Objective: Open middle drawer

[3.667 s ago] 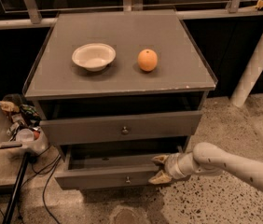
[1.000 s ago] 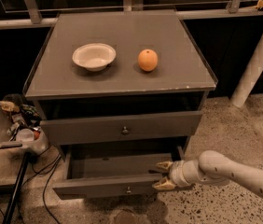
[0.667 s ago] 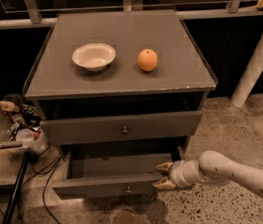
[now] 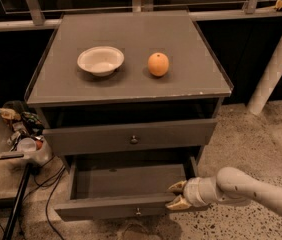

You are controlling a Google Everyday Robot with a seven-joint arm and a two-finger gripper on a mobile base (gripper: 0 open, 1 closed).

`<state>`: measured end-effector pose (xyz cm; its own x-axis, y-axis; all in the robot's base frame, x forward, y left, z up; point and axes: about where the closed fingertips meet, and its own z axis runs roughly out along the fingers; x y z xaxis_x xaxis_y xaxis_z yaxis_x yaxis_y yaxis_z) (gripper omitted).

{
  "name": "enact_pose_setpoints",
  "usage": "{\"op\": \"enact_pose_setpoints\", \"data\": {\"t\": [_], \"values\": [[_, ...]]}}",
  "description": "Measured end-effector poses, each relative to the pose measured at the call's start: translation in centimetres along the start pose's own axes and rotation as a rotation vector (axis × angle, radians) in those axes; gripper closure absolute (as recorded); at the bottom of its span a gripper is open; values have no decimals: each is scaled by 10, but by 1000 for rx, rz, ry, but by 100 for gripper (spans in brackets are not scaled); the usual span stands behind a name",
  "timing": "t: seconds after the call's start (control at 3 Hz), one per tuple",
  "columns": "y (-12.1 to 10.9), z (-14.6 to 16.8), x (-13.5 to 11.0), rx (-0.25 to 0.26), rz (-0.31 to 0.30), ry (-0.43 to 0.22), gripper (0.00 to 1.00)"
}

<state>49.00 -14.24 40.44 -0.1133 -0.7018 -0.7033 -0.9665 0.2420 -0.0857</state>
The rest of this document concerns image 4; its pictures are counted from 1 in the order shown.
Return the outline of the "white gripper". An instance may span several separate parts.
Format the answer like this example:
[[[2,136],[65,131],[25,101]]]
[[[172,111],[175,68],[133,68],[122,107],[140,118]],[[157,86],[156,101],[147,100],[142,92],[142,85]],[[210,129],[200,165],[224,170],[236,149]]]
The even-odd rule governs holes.
[[[188,181],[179,181],[172,184],[168,191],[171,193],[182,193],[166,204],[166,208],[172,211],[186,210],[191,207],[204,207],[209,205],[205,200],[207,181],[203,178],[191,178]]]

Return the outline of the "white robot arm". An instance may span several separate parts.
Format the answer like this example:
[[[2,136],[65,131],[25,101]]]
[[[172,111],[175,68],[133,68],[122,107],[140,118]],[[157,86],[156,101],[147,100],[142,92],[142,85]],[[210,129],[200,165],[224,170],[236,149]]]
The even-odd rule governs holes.
[[[258,181],[233,167],[224,167],[213,177],[179,181],[168,191],[176,195],[166,204],[171,211],[200,208],[212,203],[247,205],[255,201],[282,217],[282,188]]]

